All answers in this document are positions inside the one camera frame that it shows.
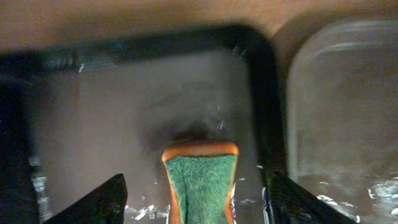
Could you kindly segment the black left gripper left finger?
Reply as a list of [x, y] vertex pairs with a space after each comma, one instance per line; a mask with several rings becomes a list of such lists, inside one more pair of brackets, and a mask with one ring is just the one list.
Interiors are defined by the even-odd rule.
[[123, 224], [127, 202], [123, 174], [116, 174], [44, 224]]

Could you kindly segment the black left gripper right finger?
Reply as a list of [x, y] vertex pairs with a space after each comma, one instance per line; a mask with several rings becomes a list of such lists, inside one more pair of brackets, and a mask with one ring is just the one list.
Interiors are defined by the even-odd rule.
[[267, 178], [267, 222], [273, 224], [355, 224], [279, 172]]

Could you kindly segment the orange green scrub sponge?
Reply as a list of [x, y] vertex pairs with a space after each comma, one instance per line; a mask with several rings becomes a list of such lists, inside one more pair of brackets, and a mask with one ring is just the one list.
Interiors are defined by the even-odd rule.
[[239, 149], [231, 141], [196, 141], [165, 149], [169, 222], [234, 223], [231, 200], [238, 157]]

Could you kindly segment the small black tray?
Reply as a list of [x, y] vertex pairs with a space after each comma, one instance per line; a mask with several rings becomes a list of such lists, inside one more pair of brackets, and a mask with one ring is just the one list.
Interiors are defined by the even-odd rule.
[[116, 174], [123, 223], [170, 223], [162, 154], [231, 141], [234, 223], [283, 161], [271, 43], [241, 24], [1, 54], [1, 222], [44, 223]]

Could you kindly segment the large brown serving tray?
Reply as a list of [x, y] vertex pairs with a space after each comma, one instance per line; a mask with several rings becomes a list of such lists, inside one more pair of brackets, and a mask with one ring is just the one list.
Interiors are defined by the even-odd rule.
[[330, 24], [287, 81], [289, 176], [355, 223], [397, 222], [397, 20]]

